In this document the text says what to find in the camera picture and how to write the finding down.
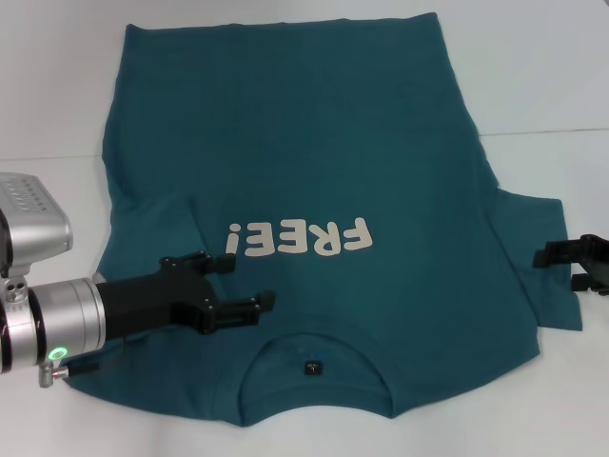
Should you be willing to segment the teal T-shirt with FREE print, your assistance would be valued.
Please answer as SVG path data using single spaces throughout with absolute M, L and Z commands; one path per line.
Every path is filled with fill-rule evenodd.
M 102 157 L 108 281 L 165 256 L 237 257 L 255 327 L 110 343 L 92 397 L 247 427 L 298 407 L 385 417 L 482 387 L 581 330 L 560 201 L 499 187 L 438 17 L 128 26 Z

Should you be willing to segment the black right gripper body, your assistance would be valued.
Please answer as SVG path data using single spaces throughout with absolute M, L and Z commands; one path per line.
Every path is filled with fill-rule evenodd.
M 609 282 L 609 240 L 597 235 L 582 236 L 582 266 L 598 282 Z

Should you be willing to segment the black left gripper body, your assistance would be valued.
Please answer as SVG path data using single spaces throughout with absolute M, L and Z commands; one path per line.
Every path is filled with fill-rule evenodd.
M 200 334 L 213 331 L 217 296 L 207 280 L 216 271 L 211 256 L 165 257 L 151 274 L 97 286 L 108 341 L 172 325 Z

